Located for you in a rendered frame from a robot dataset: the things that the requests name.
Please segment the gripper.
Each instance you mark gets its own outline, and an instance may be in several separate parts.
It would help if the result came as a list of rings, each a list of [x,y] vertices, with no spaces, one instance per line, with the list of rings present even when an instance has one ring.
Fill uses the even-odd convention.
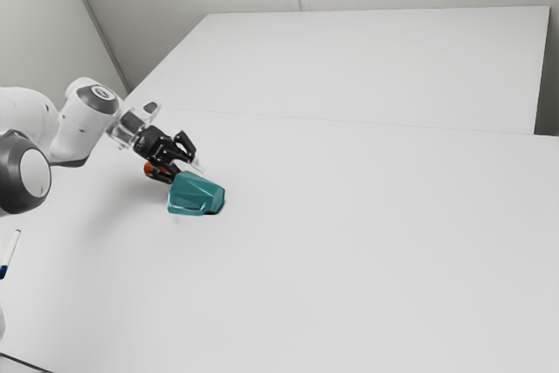
[[[172,139],[156,126],[149,126],[138,134],[133,144],[133,151],[137,155],[152,164],[162,164],[152,165],[152,178],[168,184],[172,184],[181,172],[180,168],[172,163],[176,158],[177,148],[181,149],[180,159],[183,162],[188,163],[198,173],[205,173],[205,168],[197,157],[197,148],[184,131],[178,132]]]

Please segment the teal faceted mug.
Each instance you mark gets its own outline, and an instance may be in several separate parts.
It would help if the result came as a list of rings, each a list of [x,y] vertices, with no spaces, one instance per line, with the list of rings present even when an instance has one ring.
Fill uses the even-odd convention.
[[[225,189],[190,171],[176,175],[169,188],[167,210],[171,214],[203,216],[218,214],[224,206]]]

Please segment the white pen with blue band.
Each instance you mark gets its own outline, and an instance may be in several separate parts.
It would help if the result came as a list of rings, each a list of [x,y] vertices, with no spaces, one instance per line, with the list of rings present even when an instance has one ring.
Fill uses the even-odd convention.
[[[11,236],[10,243],[8,244],[2,261],[0,262],[0,280],[3,280],[6,277],[6,274],[10,267],[10,263],[17,249],[17,244],[19,242],[19,239],[21,238],[21,233],[22,232],[20,229],[16,229]]]

